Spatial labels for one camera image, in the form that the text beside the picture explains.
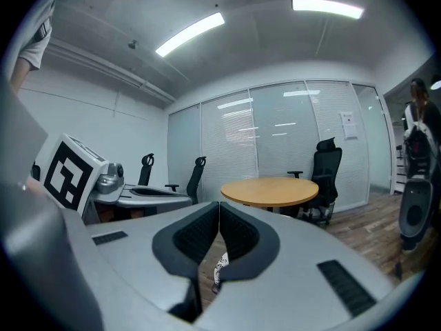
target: glass door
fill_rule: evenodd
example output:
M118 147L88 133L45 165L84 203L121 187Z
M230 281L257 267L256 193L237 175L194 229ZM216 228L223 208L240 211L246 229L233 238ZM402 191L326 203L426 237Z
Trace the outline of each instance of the glass door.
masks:
M353 85L365 123L369 151L370 193L391 189L391 140L384 110L374 87Z

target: window blinds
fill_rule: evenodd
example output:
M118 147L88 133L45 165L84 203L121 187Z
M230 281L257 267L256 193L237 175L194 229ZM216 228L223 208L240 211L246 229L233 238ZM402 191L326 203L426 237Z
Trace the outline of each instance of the window blinds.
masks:
M346 210L367 202L369 162L365 127L358 100L348 82L307 81L320 139L335 137L343 155L338 169L336 209ZM352 112L358 136L345 139L340 112Z
M168 179L170 184L179 184L178 192L186 193L194 161L201 156L199 113L199 106L194 106L169 116ZM199 183L198 197L201 195L202 185Z
M222 201L221 187L256 176L255 132L247 92L202 105L204 200Z
M260 177L287 177L302 170L310 179L318 131L309 94L303 82L251 90L258 173Z

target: sleeve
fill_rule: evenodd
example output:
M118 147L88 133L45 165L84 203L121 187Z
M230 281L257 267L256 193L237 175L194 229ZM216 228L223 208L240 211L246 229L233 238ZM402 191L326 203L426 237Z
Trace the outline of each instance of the sleeve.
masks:
M50 19L48 21L43 24L43 26L49 26L49 31L45 34L44 38L39 41L35 41L35 38L33 38L19 53L19 58L29 61L31 70L38 70L40 68L41 58L43 58L43 53L49 44L52 26L50 25Z

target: ceiling pipe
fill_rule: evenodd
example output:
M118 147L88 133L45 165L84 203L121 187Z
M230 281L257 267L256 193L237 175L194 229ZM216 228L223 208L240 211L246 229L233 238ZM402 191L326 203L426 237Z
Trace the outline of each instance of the ceiling pipe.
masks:
M320 50L320 47L322 46L323 37L325 36L326 27L328 26L328 21L329 21L329 16L326 17L325 26L323 27L322 36L320 38L320 41L318 42L318 46L317 46L317 49L316 49L316 56L318 54L318 51Z
M127 71L92 53L60 41L59 39L51 38L48 47L46 48L46 52L56 57L106 74L107 76L138 88L139 90L146 92L168 104L176 101L172 95L155 86L153 83L150 83L148 80L145 80L142 77L139 77L130 71Z

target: white ceiling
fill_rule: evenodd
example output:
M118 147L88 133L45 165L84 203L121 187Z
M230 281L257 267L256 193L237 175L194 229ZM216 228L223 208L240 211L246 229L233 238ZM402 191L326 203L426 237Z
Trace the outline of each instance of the white ceiling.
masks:
M398 0L336 1L365 13L353 20L294 12L290 0L57 0L53 36L179 97L202 81L257 64L319 58L372 67L410 26ZM177 32L215 12L222 13L225 25L165 58L155 53ZM133 39L139 43L135 50L127 46Z

